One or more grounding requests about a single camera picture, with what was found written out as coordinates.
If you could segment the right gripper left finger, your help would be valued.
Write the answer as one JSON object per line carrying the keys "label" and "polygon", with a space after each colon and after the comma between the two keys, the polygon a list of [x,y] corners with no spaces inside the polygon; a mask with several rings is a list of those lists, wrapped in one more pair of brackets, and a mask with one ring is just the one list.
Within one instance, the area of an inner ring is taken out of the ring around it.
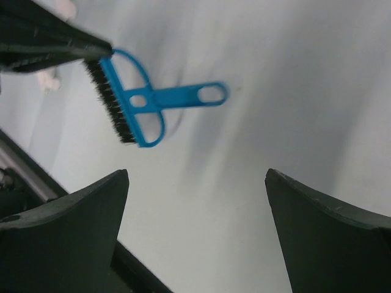
{"label": "right gripper left finger", "polygon": [[113,292],[126,170],[1,220],[1,292]]}

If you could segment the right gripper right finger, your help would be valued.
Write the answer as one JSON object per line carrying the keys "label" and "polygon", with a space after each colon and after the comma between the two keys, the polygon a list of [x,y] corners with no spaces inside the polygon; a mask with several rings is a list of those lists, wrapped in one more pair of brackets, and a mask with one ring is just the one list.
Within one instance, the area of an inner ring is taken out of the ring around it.
{"label": "right gripper right finger", "polygon": [[293,292],[390,292],[390,217],[271,168],[265,186]]}

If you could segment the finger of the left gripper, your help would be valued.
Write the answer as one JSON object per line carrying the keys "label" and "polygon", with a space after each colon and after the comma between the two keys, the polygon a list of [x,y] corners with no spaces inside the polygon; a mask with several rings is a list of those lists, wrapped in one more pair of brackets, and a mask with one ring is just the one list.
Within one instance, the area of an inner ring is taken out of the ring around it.
{"label": "finger of the left gripper", "polygon": [[34,1],[1,1],[1,71],[34,73],[112,55],[112,46]]}

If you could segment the blue hand brush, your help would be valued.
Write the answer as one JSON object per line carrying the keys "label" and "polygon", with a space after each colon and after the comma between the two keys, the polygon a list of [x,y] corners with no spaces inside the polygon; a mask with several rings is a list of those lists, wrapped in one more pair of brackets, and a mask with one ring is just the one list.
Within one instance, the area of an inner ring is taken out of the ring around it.
{"label": "blue hand brush", "polygon": [[[135,143],[141,148],[155,147],[163,140],[166,133],[164,110],[220,106],[229,96],[228,86],[220,81],[156,89],[137,58],[118,48],[114,50],[114,54],[124,57],[135,67],[144,82],[143,87],[125,89],[112,57],[85,60],[83,64],[122,143]],[[136,118],[140,114],[158,116],[160,133],[156,140],[146,141]]]}

